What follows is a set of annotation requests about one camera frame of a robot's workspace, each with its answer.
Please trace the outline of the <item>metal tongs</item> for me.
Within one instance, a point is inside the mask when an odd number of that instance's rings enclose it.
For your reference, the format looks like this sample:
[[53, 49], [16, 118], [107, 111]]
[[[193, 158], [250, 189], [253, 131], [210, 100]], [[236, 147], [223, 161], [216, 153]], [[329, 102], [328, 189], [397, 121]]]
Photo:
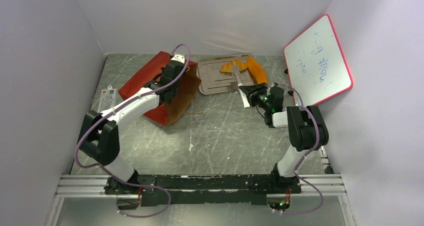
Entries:
[[234, 76], [234, 78], [236, 80], [237, 88], [238, 88], [239, 94], [240, 94], [241, 99], [242, 99], [243, 107], [249, 108], [251, 105], [248, 102], [247, 96], [240, 89], [240, 87], [243, 86], [243, 83], [242, 83], [242, 80], [241, 80], [241, 73], [236, 68], [236, 69], [233, 69], [232, 75]]

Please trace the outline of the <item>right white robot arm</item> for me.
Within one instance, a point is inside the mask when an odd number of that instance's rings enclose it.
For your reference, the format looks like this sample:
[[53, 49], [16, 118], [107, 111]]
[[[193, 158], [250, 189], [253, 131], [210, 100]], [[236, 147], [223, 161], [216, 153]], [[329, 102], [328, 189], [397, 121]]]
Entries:
[[278, 84], [239, 85], [244, 103], [261, 108], [265, 125], [270, 128], [287, 128], [290, 146], [283, 158], [275, 164], [271, 172], [270, 188], [282, 193], [289, 186], [288, 178], [297, 175], [298, 168], [305, 158], [326, 145], [329, 133], [319, 108], [311, 106], [289, 106], [284, 108], [285, 91]]

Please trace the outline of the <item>orange fake bread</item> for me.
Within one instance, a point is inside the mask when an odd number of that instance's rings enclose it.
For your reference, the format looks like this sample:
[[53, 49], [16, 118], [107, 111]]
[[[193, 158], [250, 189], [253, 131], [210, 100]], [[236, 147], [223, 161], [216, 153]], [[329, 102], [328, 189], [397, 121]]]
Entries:
[[246, 59], [247, 67], [256, 84], [268, 84], [268, 76], [263, 67], [251, 56]]

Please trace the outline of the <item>metal baking tray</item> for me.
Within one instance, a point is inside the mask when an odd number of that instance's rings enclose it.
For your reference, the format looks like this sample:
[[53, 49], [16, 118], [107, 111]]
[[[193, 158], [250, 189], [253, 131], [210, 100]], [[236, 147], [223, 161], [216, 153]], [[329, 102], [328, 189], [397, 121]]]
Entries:
[[200, 59], [197, 63], [196, 75], [201, 80], [199, 91], [204, 95], [234, 92], [238, 89], [232, 74], [220, 72], [222, 65], [233, 60], [246, 62], [249, 54], [216, 56]]

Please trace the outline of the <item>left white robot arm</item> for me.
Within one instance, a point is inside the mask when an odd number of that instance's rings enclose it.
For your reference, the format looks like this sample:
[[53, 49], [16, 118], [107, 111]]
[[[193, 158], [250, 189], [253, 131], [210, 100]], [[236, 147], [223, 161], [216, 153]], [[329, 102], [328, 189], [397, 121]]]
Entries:
[[187, 66], [188, 61], [183, 55], [173, 55], [161, 73], [133, 96], [102, 112], [87, 113], [74, 154], [84, 152], [96, 166], [102, 166], [119, 178], [118, 187], [124, 193], [134, 193], [139, 186], [138, 173], [120, 156], [120, 131], [144, 113], [170, 103], [178, 92], [178, 83]]

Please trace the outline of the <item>yellow fake bread slice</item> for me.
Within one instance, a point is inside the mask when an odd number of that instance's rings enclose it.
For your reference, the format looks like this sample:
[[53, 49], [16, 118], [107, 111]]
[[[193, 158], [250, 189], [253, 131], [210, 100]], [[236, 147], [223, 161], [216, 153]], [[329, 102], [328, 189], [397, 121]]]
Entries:
[[219, 71], [222, 72], [222, 73], [232, 73], [233, 69], [236, 69], [236, 68], [239, 72], [242, 72], [242, 71], [248, 69], [248, 65], [247, 65], [247, 63], [245, 63], [243, 61], [234, 59], [234, 60], [230, 61], [229, 63], [222, 65], [220, 67]]

